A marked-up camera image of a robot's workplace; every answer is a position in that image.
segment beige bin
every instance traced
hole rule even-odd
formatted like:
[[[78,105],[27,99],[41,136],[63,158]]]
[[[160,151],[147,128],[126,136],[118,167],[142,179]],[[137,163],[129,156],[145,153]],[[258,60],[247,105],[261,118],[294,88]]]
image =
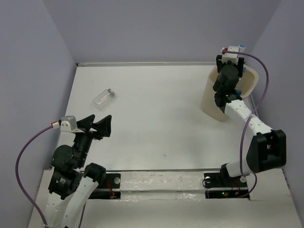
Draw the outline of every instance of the beige bin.
[[[236,89],[242,91],[241,97],[243,99],[250,95],[252,90],[256,87],[258,81],[257,72],[248,66],[244,65],[244,67],[246,67],[246,71],[243,73],[243,76],[236,87]],[[225,121],[229,118],[229,116],[223,114],[223,112],[216,106],[214,101],[215,92],[212,89],[218,75],[217,66],[214,66],[208,76],[208,81],[201,100],[201,109],[214,119],[218,121]]]

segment gray wall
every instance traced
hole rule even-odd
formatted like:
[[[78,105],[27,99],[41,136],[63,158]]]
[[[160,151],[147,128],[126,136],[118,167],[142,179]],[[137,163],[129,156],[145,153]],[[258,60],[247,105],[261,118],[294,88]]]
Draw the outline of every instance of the gray wall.
[[[268,94],[259,109],[260,117],[287,135],[285,172],[294,203],[304,225],[304,99],[303,47],[304,1],[282,0],[253,49],[268,67]],[[259,64],[249,61],[258,70],[260,80],[254,90],[258,100],[265,87],[265,73]]]
[[[25,228],[32,205],[15,178],[15,161],[31,136],[64,115],[75,63],[42,0],[0,1],[0,227]],[[36,198],[55,131],[25,151],[20,176]]]
[[[83,62],[214,61],[223,46],[251,50],[280,0],[44,0]]]

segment white table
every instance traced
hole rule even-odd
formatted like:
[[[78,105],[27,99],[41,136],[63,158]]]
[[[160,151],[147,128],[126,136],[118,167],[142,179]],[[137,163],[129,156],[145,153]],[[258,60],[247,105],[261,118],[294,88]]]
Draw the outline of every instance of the white table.
[[[79,67],[66,114],[79,120],[94,113],[97,121],[108,114],[113,116],[111,137],[92,143],[86,164],[95,162],[107,170],[207,169],[238,159],[241,128],[231,120],[218,122],[200,110],[211,69],[212,66]],[[117,99],[97,112],[91,101],[108,88],[116,92]],[[71,145],[73,137],[62,133],[58,144]],[[203,177],[200,172],[180,174],[191,183],[199,183]],[[42,207],[51,175],[52,171],[45,171],[39,188],[37,203]],[[144,176],[145,172],[139,172],[134,178],[124,171],[122,181],[132,186],[135,179]],[[165,176],[173,180],[175,174],[167,172]],[[247,181],[252,187],[253,177]],[[155,188],[150,179],[146,183],[147,189]],[[168,185],[159,185],[161,191],[149,197],[135,194],[132,199],[122,193],[121,200],[89,200],[82,228],[301,227],[280,169],[258,174],[251,200],[205,199],[201,185],[189,187],[182,181],[174,182],[170,188],[181,186],[199,191],[183,198],[168,192]],[[34,210],[29,227],[36,228],[40,222]]]

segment blue object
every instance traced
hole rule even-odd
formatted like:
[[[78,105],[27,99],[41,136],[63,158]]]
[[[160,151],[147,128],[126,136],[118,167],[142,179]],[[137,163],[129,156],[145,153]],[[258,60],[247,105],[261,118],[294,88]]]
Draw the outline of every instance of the blue object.
[[[241,94],[242,94],[242,91],[241,91],[241,90],[236,89],[236,92],[237,92],[237,94],[238,94],[239,96],[241,96]]]

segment plastic container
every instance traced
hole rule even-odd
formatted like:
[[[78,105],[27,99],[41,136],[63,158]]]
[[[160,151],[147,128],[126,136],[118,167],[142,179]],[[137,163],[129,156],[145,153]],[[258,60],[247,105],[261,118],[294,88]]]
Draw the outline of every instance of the plastic container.
[[[104,90],[100,95],[94,98],[93,104],[98,110],[102,110],[106,107],[115,97],[115,93],[112,89]]]
[[[248,67],[246,68],[245,72],[243,73],[242,78],[239,80],[236,89],[240,90],[242,92],[241,97],[244,99],[248,97],[252,90],[256,87],[257,81],[258,81],[258,73]],[[203,98],[201,100],[201,109],[204,113],[208,114],[209,116],[213,117],[214,119],[218,121],[226,121],[229,116],[224,114],[215,104],[214,101],[214,90],[212,89],[217,77],[218,77],[218,71],[217,66],[214,66],[212,71],[210,72],[208,76],[208,80],[205,86]]]

